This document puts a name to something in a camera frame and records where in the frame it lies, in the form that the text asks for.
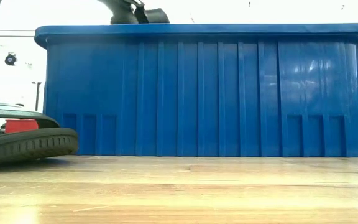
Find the bin rim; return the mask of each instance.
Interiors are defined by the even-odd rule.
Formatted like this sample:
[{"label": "bin rim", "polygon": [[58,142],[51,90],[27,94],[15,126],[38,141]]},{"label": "bin rim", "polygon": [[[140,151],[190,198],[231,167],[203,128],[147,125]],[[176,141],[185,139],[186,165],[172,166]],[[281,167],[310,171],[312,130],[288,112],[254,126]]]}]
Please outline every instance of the bin rim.
[{"label": "bin rim", "polygon": [[352,24],[116,24],[92,26],[42,26],[34,40],[47,48],[48,38],[61,35],[155,35],[155,34],[237,34],[237,35],[358,35]]}]

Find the bin wall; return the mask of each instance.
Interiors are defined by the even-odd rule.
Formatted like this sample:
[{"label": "bin wall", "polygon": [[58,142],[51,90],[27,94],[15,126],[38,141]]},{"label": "bin wall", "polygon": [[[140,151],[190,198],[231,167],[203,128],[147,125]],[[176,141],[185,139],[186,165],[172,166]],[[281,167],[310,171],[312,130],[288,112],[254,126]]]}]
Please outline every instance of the bin wall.
[{"label": "bin wall", "polygon": [[358,42],[48,42],[44,112],[81,155],[358,157]]}]

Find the wooden floor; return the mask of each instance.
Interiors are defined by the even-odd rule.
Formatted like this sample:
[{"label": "wooden floor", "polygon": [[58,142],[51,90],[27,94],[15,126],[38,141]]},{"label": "wooden floor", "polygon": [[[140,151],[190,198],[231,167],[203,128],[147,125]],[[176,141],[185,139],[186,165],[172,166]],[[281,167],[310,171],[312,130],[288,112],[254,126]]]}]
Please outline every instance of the wooden floor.
[{"label": "wooden floor", "polygon": [[358,158],[68,156],[5,166],[3,223],[358,224]]}]

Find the blue plastic bin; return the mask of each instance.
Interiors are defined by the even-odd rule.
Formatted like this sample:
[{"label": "blue plastic bin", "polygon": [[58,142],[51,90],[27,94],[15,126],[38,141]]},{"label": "blue plastic bin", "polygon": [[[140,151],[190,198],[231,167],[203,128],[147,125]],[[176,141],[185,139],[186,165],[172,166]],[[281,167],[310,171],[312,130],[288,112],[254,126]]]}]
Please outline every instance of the blue plastic bin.
[{"label": "blue plastic bin", "polygon": [[358,24],[46,26],[81,155],[358,157]]}]

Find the red object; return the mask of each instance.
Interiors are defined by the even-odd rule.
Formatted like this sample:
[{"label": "red object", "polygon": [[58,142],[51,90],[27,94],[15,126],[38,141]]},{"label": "red object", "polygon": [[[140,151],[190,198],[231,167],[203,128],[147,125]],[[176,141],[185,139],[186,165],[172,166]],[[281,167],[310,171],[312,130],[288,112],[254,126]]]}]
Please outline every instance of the red object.
[{"label": "red object", "polygon": [[5,133],[17,133],[22,131],[30,131],[38,129],[36,120],[20,119],[20,120],[6,120]]}]

